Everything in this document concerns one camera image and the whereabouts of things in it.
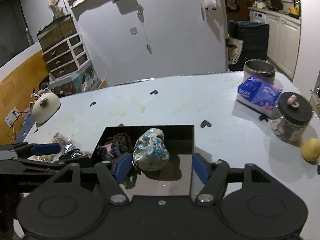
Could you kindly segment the dark crochet scrunchie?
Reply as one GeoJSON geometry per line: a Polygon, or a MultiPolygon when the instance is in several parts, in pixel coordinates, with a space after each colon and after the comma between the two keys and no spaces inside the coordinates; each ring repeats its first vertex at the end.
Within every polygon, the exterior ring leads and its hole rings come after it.
{"type": "Polygon", "coordinates": [[[133,153],[133,143],[127,133],[117,133],[97,147],[97,156],[102,160],[114,161],[125,153],[133,153]]]}

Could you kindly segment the bag of black cords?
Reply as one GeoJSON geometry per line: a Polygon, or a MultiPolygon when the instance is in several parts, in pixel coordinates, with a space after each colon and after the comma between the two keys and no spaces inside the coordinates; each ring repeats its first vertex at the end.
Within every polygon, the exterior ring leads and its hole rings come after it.
{"type": "Polygon", "coordinates": [[[70,151],[79,148],[78,143],[74,142],[71,138],[63,136],[61,133],[56,133],[56,135],[53,136],[52,143],[60,145],[61,150],[58,153],[59,156],[66,155],[70,151]]]}

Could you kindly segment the blue floral fabric scrunchie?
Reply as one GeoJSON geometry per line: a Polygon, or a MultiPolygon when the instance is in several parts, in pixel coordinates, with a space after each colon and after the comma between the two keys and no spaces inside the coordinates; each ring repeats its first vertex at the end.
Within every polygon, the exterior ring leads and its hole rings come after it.
{"type": "Polygon", "coordinates": [[[148,129],[136,141],[132,165],[144,172],[158,171],[169,162],[170,154],[164,145],[164,133],[161,129],[148,129]]]}

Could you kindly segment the black open storage box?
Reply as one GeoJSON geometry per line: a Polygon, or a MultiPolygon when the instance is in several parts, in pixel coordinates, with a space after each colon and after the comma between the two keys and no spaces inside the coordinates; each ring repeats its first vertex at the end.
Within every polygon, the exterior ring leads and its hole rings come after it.
{"type": "Polygon", "coordinates": [[[124,126],[104,129],[92,161],[106,162],[130,197],[190,193],[193,125],[124,126]]]}

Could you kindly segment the black velvet scrunchie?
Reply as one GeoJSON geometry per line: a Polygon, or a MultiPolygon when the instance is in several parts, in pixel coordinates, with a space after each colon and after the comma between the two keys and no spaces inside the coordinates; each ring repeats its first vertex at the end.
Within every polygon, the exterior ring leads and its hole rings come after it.
{"type": "Polygon", "coordinates": [[[66,154],[63,154],[59,157],[59,160],[66,160],[66,159],[77,159],[80,157],[89,157],[91,158],[92,153],[87,151],[82,151],[79,148],[75,148],[69,150],[66,154]]]}

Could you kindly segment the white cat-shaped ceramic container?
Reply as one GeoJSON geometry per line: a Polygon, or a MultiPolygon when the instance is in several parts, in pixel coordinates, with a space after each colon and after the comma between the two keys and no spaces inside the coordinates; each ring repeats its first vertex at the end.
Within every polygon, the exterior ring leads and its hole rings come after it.
{"type": "Polygon", "coordinates": [[[47,122],[60,108],[61,101],[49,88],[41,90],[40,96],[29,103],[31,116],[37,125],[47,122]]]}

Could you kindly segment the blue tissue pack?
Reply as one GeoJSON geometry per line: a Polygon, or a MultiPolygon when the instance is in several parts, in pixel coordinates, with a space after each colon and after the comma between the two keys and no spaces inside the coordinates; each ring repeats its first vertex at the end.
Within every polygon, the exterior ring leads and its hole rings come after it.
{"type": "Polygon", "coordinates": [[[282,91],[258,77],[250,76],[238,86],[236,100],[270,118],[282,91]]]}

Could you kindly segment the glass jar black lid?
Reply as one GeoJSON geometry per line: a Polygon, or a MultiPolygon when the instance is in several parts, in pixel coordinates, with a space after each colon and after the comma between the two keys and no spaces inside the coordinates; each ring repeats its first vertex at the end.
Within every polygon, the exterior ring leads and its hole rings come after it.
{"type": "Polygon", "coordinates": [[[306,98],[295,92],[283,92],[271,115],[271,129],[282,141],[296,143],[311,119],[312,107],[306,98]]]}

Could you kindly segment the yellow lemon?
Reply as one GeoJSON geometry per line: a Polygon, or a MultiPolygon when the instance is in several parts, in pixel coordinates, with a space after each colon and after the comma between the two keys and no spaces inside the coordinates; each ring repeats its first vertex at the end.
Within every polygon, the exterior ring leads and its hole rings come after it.
{"type": "Polygon", "coordinates": [[[319,158],[319,145],[320,142],[316,138],[311,138],[308,141],[304,142],[304,144],[301,146],[300,151],[302,157],[309,162],[316,162],[319,158]]]}

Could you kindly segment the white drawer cabinet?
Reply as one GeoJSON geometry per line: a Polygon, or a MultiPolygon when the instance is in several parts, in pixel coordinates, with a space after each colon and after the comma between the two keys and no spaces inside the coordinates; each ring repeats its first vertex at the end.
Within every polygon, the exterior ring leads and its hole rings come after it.
{"type": "Polygon", "coordinates": [[[69,36],[42,53],[51,79],[78,73],[91,63],[80,33],[69,36]]]}

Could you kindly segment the glass fish tank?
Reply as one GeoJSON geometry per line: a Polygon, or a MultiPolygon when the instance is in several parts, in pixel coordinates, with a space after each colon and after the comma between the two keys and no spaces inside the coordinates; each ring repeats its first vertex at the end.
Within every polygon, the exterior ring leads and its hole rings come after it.
{"type": "Polygon", "coordinates": [[[45,52],[65,38],[76,33],[77,31],[72,16],[66,15],[42,27],[37,33],[37,38],[42,51],[45,52]]]}

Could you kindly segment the grey round tin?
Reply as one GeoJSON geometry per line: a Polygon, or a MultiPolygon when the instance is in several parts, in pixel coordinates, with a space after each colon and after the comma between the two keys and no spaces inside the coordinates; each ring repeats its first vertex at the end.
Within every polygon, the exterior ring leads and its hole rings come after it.
{"type": "Polygon", "coordinates": [[[248,60],[244,64],[244,79],[246,81],[250,76],[255,76],[263,81],[274,84],[276,68],[268,61],[260,59],[248,60]]]}

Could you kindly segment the white tote bag cartoon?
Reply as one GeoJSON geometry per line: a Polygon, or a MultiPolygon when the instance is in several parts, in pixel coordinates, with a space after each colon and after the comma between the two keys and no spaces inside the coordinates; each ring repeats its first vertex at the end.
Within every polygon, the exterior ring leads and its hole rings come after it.
{"type": "Polygon", "coordinates": [[[243,49],[243,45],[244,45],[243,40],[233,38],[229,35],[227,38],[226,45],[228,48],[228,64],[229,65],[237,64],[243,49]]]}

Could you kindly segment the dried flower bouquet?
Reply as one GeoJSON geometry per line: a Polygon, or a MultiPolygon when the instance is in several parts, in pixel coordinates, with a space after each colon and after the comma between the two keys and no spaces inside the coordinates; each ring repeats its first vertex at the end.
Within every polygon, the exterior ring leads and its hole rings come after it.
{"type": "Polygon", "coordinates": [[[57,20],[58,18],[65,16],[63,7],[59,6],[59,2],[60,0],[50,0],[48,3],[48,8],[53,13],[53,20],[57,20]]]}

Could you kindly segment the dark fabric chair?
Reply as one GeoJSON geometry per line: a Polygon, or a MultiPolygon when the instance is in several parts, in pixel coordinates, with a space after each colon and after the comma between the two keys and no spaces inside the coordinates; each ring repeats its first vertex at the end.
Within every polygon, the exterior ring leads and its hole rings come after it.
{"type": "Polygon", "coordinates": [[[251,59],[266,60],[269,32],[270,27],[266,23],[229,21],[229,36],[243,41],[239,59],[235,64],[229,63],[229,70],[243,70],[245,62],[251,59]]]}

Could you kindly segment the white washing machine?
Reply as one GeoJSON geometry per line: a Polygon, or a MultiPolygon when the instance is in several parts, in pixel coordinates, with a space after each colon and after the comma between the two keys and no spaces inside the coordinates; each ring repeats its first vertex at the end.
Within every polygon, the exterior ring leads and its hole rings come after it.
{"type": "Polygon", "coordinates": [[[251,10],[249,12],[249,20],[254,23],[267,23],[267,15],[263,12],[251,10]]]}

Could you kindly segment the white wall socket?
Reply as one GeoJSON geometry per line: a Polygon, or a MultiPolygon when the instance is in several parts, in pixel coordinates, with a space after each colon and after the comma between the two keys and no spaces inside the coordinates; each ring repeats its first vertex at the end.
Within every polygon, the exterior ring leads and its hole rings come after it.
{"type": "Polygon", "coordinates": [[[17,110],[16,107],[14,107],[12,111],[4,119],[4,122],[7,124],[8,127],[11,127],[14,124],[14,122],[18,119],[19,116],[20,116],[20,112],[17,110]]]}

